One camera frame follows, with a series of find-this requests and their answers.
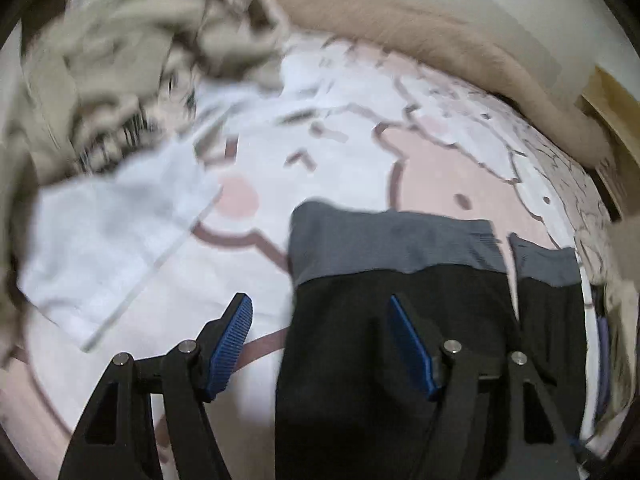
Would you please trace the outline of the folded beige garment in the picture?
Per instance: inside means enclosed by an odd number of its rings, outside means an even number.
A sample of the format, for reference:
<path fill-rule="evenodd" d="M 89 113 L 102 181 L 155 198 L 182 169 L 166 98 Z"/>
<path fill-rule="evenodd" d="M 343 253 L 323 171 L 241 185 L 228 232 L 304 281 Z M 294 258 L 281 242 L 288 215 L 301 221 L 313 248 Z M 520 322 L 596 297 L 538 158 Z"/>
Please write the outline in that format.
<path fill-rule="evenodd" d="M 610 411 L 623 411 L 638 389 L 639 216 L 608 228 L 611 262 L 606 268 L 605 309 L 610 328 Z"/>

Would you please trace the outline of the black garment grey waistband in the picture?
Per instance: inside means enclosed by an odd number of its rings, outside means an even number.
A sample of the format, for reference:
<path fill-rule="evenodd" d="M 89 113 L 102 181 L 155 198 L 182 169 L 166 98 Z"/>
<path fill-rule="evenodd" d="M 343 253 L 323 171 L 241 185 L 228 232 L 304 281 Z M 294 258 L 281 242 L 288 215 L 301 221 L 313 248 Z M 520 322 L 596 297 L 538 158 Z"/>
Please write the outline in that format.
<path fill-rule="evenodd" d="M 514 351 L 534 364 L 574 455 L 586 407 L 582 277 L 573 249 L 509 236 L 501 255 L 485 220 L 362 212 L 307 202 L 288 244 L 294 313 L 277 381 L 280 479 L 413 479 L 438 404 L 408 375 L 388 324 L 401 294 L 442 336 L 483 356 Z M 509 386 L 478 387 L 473 479 L 506 460 Z M 537 399 L 525 400 L 527 440 L 549 443 Z"/>

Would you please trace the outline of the cartoon print bed sheet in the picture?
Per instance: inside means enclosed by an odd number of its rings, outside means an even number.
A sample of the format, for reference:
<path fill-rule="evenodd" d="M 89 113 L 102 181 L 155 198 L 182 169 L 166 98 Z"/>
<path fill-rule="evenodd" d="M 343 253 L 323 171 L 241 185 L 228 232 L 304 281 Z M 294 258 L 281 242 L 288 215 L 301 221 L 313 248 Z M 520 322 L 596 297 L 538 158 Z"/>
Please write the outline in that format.
<path fill-rule="evenodd" d="M 286 43 L 283 89 L 202 81 L 198 110 L 229 114 L 203 156 L 220 191 L 186 238 L 82 350 L 28 303 L 1 382 L 1 422 L 39 479 L 58 475 L 108 359 L 146 358 L 194 336 L 236 292 L 254 302 L 248 347 L 210 409 L 240 479 L 273 475 L 274 392 L 292 315 L 286 270 L 295 207 L 411 210 L 489 220 L 578 252 L 585 284 L 611 262 L 610 217 L 585 170 L 500 100 L 403 56 L 326 34 Z"/>

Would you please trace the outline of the white t-shirt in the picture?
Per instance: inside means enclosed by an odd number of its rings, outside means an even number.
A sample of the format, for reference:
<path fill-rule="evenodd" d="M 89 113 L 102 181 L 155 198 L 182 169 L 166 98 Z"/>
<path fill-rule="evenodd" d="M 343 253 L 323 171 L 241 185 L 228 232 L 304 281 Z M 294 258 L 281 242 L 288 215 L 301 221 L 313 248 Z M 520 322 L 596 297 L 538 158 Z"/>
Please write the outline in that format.
<path fill-rule="evenodd" d="M 111 174 L 43 188 L 18 288 L 88 350 L 219 190 L 194 147 L 179 141 L 131 156 Z"/>

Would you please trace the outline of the beige fluffy blanket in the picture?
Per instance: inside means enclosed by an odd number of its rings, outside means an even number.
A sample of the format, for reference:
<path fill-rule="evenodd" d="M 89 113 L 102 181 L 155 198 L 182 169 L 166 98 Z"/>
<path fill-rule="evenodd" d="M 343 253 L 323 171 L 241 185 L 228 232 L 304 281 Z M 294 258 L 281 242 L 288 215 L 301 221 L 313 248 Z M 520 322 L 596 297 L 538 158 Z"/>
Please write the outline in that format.
<path fill-rule="evenodd" d="M 301 28 L 334 32 L 395 50 L 504 96 L 582 166 L 614 158 L 608 135 L 574 105 L 555 99 L 508 52 L 446 14 L 402 0 L 277 0 Z"/>

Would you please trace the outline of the wooden wall shelf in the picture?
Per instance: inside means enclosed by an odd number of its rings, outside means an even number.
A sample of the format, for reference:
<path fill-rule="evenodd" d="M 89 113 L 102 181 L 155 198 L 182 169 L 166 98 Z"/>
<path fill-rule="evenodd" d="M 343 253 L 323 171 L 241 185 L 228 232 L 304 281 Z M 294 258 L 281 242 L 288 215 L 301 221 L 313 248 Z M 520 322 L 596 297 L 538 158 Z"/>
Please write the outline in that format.
<path fill-rule="evenodd" d="M 639 101 L 600 65 L 576 105 L 604 130 L 613 160 L 590 171 L 613 221 L 639 213 Z"/>

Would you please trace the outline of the pile of unfolded clothes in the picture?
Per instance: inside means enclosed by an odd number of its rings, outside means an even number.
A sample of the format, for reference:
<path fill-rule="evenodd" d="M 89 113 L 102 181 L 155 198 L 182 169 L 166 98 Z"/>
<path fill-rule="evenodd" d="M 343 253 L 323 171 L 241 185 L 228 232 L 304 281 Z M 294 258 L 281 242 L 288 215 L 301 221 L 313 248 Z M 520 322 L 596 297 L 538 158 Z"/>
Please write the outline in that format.
<path fill-rule="evenodd" d="M 32 39 L 14 29 L 1 50 L 4 356 L 29 302 L 17 280 L 38 193 L 111 174 L 174 141 L 190 143 L 204 165 L 229 109 L 200 112 L 198 84 L 279 90 L 290 28 L 274 0 L 62 0 L 48 9 L 51 21 Z"/>

